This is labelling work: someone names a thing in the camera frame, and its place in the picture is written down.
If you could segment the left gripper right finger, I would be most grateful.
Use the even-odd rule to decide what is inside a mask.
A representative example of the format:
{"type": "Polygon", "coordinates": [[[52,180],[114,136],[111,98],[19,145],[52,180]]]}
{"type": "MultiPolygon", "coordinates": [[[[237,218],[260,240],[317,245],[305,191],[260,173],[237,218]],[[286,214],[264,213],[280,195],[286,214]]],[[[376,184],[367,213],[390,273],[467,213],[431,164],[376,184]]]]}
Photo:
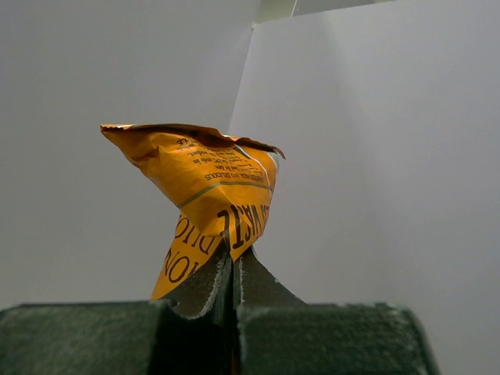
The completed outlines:
{"type": "Polygon", "coordinates": [[[237,374],[438,374],[411,309],[307,304],[248,250],[233,265],[237,374]]]}

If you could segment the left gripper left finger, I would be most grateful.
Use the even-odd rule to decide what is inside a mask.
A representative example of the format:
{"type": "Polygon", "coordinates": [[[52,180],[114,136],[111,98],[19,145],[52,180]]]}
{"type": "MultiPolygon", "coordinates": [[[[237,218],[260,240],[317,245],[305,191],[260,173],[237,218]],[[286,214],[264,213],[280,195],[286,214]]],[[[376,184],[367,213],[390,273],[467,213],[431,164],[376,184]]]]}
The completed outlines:
{"type": "Polygon", "coordinates": [[[225,245],[158,301],[18,305],[1,312],[3,374],[229,374],[225,245]]]}

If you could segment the orange snack bag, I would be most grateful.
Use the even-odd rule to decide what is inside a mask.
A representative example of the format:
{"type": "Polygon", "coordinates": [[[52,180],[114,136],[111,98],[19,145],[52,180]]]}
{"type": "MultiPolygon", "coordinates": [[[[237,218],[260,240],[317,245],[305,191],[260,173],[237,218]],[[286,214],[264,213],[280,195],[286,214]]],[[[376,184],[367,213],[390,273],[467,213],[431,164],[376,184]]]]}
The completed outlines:
{"type": "Polygon", "coordinates": [[[284,158],[278,147],[181,123],[103,124],[101,132],[180,213],[153,300],[183,284],[218,246],[236,261],[263,235],[284,158]]]}

